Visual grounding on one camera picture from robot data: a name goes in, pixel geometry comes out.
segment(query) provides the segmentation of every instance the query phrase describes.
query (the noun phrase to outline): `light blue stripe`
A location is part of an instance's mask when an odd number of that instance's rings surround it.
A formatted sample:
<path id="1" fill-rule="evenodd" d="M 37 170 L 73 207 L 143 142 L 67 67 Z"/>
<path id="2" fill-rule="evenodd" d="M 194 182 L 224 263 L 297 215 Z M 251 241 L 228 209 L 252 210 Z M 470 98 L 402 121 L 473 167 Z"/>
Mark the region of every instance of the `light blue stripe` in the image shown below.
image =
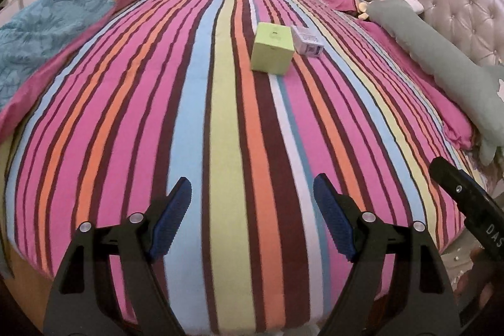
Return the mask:
<path id="1" fill-rule="evenodd" d="M 304 150 L 304 146 L 301 140 L 301 136 L 299 135 L 299 130 L 297 128 L 296 119 L 292 112 L 292 107 L 290 105 L 290 100 L 287 94 L 287 89 L 285 87 L 284 80 L 281 76 L 278 76 L 278 85 L 280 88 L 280 93 L 282 95 L 282 99 L 285 106 L 285 111 L 287 112 L 287 118 L 289 119 L 290 128 L 292 130 L 292 135 L 294 136 L 294 141 L 296 142 L 297 151 L 299 153 L 299 158 L 301 159 L 301 164 L 304 170 L 304 177 L 306 179 L 306 183 L 309 187 L 310 197 L 312 199 L 312 207 L 315 214 L 315 222 L 317 224 L 317 233 L 320 238 L 320 254 L 322 258 L 322 283 L 324 290 L 324 316 L 331 313 L 333 310 L 333 305 L 331 302 L 331 261 L 329 259 L 329 247 L 327 245 L 327 235 L 325 231 L 326 223 L 324 222 L 324 218 L 322 217 L 322 213 L 315 201 L 313 196 L 313 174 L 310 169 L 308 156 L 306 155 L 306 151 Z"/>
<path id="2" fill-rule="evenodd" d="M 213 0 L 203 14 L 192 45 L 173 131 L 166 192 L 180 177 L 192 185 L 192 201 L 168 254 L 164 257 L 170 306 L 190 334 L 209 333 L 202 256 L 203 127 L 217 12 L 224 0 Z"/>
<path id="3" fill-rule="evenodd" d="M 378 130 L 382 143 L 385 146 L 387 152 L 389 153 L 392 164 L 394 165 L 394 169 L 397 173 L 399 181 L 404 189 L 406 197 L 408 199 L 411 214 L 414 220 L 422 221 L 425 223 L 425 214 L 423 210 L 423 203 L 418 193 L 418 188 L 415 184 L 415 181 L 411 177 L 409 167 L 402 155 L 401 149 L 397 144 L 395 137 L 392 135 L 389 126 L 382 114 L 380 108 L 376 105 L 376 102 L 367 88 L 362 84 L 360 79 L 355 75 L 355 73 L 351 70 L 348 64 L 343 60 L 343 58 L 334 50 L 331 44 L 327 41 L 325 36 L 320 32 L 315 23 L 296 5 L 293 0 L 285 0 L 292 9 L 301 17 L 303 22 L 314 32 L 318 33 L 320 37 L 323 39 L 324 48 L 326 53 L 329 54 L 331 59 L 337 65 L 339 71 L 345 75 L 348 79 L 352 88 L 355 89 L 357 94 L 359 95 L 362 103 L 367 108 L 369 116 L 372 119 L 372 122 L 375 124 L 376 129 Z"/>
<path id="4" fill-rule="evenodd" d="M 371 46 L 378 52 L 380 56 L 384 58 L 387 64 L 390 66 L 392 70 L 399 76 L 404 82 L 409 86 L 415 96 L 420 100 L 422 105 L 425 107 L 427 112 L 429 113 L 432 121 L 434 122 L 436 128 L 438 129 L 443 143 L 449 153 L 452 156 L 452 159 L 455 161 L 455 165 L 458 168 L 465 168 L 459 161 L 457 154 L 455 153 L 455 149 L 452 144 L 445 138 L 443 133 L 443 125 L 440 123 L 439 116 L 432 110 L 432 106 L 430 105 L 427 97 L 423 93 L 421 93 L 417 87 L 415 87 L 415 83 L 397 66 L 394 60 L 390 57 L 390 55 L 378 44 L 365 30 L 363 30 L 359 25 L 352 22 L 349 17 L 345 16 L 344 13 L 337 12 L 337 15 L 344 18 L 357 32 L 359 32 L 370 44 Z"/>
<path id="5" fill-rule="evenodd" d="M 135 3 L 133 6 L 125 10 L 123 13 L 115 17 L 113 20 L 111 20 L 100 32 L 98 32 L 91 40 L 87 41 L 84 46 L 80 49 L 80 51 L 77 53 L 75 58 L 69 63 L 69 65 L 64 68 L 59 75 L 57 75 L 54 78 L 54 81 L 50 88 L 47 90 L 47 92 L 44 94 L 42 97 L 40 104 L 38 108 L 33 112 L 30 120 L 27 122 L 25 129 L 23 130 L 23 135 L 21 136 L 18 148 L 16 150 L 16 154 L 14 155 L 12 165 L 11 165 L 11 170 L 9 172 L 9 178 L 7 180 L 7 187 L 6 187 L 6 215 L 7 215 L 7 237 L 9 239 L 9 242 L 11 242 L 12 246 L 15 248 L 17 253 L 20 253 L 19 250 L 16 247 L 16 242 L 14 240 L 14 219 L 15 219 L 15 212 L 16 212 L 16 205 L 15 205 L 15 193 L 16 193 L 16 181 L 18 177 L 18 173 L 21 167 L 21 159 L 23 157 L 23 153 L 26 150 L 26 146 L 28 144 L 28 141 L 30 139 L 31 133 L 33 132 L 33 128 L 39 121 L 39 119 L 42 117 L 44 114 L 45 110 L 49 106 L 49 103 L 51 102 L 52 98 L 54 95 L 57 93 L 57 91 L 60 89 L 61 85 L 65 81 L 66 77 L 69 75 L 69 73 L 73 70 L 73 68 L 80 62 L 82 57 L 85 55 L 85 53 L 94 45 L 94 43 L 101 37 L 103 36 L 111 27 L 116 23 L 120 18 L 134 10 L 135 8 L 139 7 L 142 5 L 144 2 L 147 0 L 139 0 L 137 3 Z"/>

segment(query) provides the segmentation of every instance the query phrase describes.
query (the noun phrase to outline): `white stripe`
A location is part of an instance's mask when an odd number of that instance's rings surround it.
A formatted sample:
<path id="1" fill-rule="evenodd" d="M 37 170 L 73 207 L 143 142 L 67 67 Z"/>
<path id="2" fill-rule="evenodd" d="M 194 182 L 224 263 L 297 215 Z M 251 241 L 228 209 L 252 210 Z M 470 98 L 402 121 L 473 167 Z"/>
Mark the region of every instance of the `white stripe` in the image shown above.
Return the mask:
<path id="1" fill-rule="evenodd" d="M 257 13 L 255 12 L 255 3 L 254 0 L 249 0 L 250 5 L 250 19 L 252 20 L 252 29 L 254 33 L 257 29 Z"/>
<path id="2" fill-rule="evenodd" d="M 322 255 L 318 237 L 315 212 L 313 210 L 312 196 L 304 176 L 303 165 L 297 151 L 296 141 L 290 128 L 287 111 L 285 109 L 278 79 L 269 75 L 273 101 L 277 111 L 278 122 L 282 132 L 285 148 L 289 157 L 294 185 L 296 186 L 303 219 L 304 234 L 306 237 L 306 251 L 308 253 L 308 272 L 310 281 L 310 316 L 320 319 L 324 314 L 324 282 L 322 274 Z"/>

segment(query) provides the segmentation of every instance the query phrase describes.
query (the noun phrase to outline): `yellow-green cube box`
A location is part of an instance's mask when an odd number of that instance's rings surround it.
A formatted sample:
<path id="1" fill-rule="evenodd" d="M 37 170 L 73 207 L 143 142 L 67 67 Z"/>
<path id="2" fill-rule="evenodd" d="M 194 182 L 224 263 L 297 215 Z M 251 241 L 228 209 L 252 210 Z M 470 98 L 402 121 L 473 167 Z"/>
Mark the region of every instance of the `yellow-green cube box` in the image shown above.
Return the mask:
<path id="1" fill-rule="evenodd" d="M 261 22 L 257 25 L 250 68 L 284 75 L 294 56 L 292 30 L 282 25 Z"/>

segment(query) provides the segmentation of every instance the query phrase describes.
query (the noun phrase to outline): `human hand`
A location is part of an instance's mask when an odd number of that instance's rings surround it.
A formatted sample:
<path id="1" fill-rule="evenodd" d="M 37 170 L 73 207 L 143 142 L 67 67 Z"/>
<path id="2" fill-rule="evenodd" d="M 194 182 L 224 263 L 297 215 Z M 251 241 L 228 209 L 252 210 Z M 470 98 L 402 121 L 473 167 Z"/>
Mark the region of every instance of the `human hand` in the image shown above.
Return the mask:
<path id="1" fill-rule="evenodd" d="M 471 259 L 474 265 L 460 277 L 454 294 L 457 301 L 467 292 L 479 294 L 478 305 L 483 309 L 492 297 L 496 283 L 502 280 L 502 274 L 497 263 L 488 258 L 483 248 L 473 249 Z"/>

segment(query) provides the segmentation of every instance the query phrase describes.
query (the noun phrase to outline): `small cardboard box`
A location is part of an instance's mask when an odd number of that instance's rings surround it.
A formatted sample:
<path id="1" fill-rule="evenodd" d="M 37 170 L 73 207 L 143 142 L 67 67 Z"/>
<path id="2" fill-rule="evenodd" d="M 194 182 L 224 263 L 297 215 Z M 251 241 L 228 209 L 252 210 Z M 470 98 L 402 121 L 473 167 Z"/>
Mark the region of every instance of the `small cardboard box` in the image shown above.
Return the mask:
<path id="1" fill-rule="evenodd" d="M 261 22 L 257 25 L 250 68 L 284 75 L 294 56 L 294 42 L 289 27 Z"/>
<path id="2" fill-rule="evenodd" d="M 324 50 L 322 39 L 307 27 L 292 26 L 292 38 L 300 55 L 318 56 Z"/>

